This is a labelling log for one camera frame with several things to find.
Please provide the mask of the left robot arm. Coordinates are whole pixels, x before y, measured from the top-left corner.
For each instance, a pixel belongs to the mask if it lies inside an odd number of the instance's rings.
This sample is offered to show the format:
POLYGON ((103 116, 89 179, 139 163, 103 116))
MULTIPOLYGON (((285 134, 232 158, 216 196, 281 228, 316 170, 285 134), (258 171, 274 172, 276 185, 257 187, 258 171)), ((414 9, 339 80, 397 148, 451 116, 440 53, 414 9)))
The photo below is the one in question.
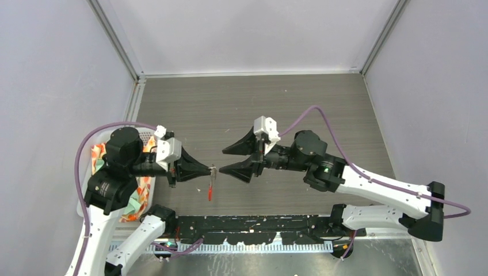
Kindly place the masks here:
POLYGON ((119 219, 138 188, 139 177, 166 177, 171 185, 211 174, 191 157, 173 132, 154 127, 157 144, 143 151, 140 124, 114 122, 106 142, 103 165, 87 181, 76 182, 83 226, 68 275, 126 275, 135 261, 159 237, 172 237, 178 227, 174 210, 152 206, 140 225, 115 250, 109 246, 119 219))

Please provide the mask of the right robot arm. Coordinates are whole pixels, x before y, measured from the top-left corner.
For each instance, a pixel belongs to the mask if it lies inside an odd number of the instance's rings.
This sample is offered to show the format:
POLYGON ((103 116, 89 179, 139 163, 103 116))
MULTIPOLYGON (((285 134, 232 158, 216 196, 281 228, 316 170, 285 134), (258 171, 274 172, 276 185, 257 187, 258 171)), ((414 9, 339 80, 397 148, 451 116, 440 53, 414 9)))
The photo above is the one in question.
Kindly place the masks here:
POLYGON ((245 137, 223 149, 224 154, 245 155, 247 159, 219 169, 219 172, 249 183, 263 170, 304 173, 310 188, 331 193, 352 194, 378 202, 376 206, 335 204, 328 221, 329 230, 343 236, 349 230, 392 228, 429 242, 440 242, 444 230, 445 186, 439 182, 414 185, 394 181, 400 190, 380 185, 388 179, 347 164, 326 152, 327 143, 311 130, 298 131, 289 146, 272 145, 266 135, 249 131, 245 137))

